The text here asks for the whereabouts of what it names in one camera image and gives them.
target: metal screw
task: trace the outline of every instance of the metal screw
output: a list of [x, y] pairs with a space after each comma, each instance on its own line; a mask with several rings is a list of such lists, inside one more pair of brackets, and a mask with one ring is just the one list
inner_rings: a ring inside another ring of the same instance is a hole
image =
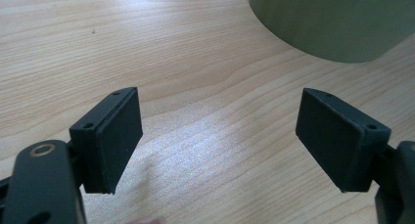
[[54, 151], [56, 146], [54, 144], [42, 144], [30, 151], [31, 157], [42, 157]]

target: light wood surface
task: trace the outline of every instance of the light wood surface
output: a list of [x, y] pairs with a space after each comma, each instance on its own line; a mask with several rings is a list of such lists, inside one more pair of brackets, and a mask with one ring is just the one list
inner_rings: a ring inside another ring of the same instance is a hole
[[90, 223], [376, 223], [374, 196], [341, 194], [295, 135], [303, 87], [415, 140], [415, 36], [359, 65], [305, 54], [248, 0], [0, 0], [0, 178], [16, 154], [138, 86], [144, 137]]

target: green cylinder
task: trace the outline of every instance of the green cylinder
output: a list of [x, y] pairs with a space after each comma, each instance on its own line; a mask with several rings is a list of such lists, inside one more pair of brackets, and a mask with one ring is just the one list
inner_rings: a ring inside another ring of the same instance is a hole
[[249, 0], [292, 46], [343, 63], [375, 60], [415, 32], [415, 0]]

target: black mount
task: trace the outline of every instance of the black mount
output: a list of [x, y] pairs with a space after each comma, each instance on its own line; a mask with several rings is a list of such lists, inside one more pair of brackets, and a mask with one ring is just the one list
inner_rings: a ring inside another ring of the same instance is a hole
[[388, 145], [391, 130], [334, 95], [302, 92], [296, 133], [342, 192], [380, 185], [379, 223], [415, 223], [415, 142]]
[[143, 135], [137, 88], [113, 92], [69, 129], [70, 142], [22, 150], [0, 181], [0, 223], [86, 223], [79, 186], [115, 193]]

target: black rectangular block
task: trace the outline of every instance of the black rectangular block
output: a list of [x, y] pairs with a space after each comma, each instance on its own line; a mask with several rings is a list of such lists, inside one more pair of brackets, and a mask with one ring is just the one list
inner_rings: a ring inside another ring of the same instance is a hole
[[84, 157], [87, 193], [114, 193], [125, 166], [143, 136], [137, 88], [107, 96], [69, 134], [74, 150]]
[[367, 192], [374, 153], [391, 130], [334, 95], [304, 89], [296, 133], [342, 192]]

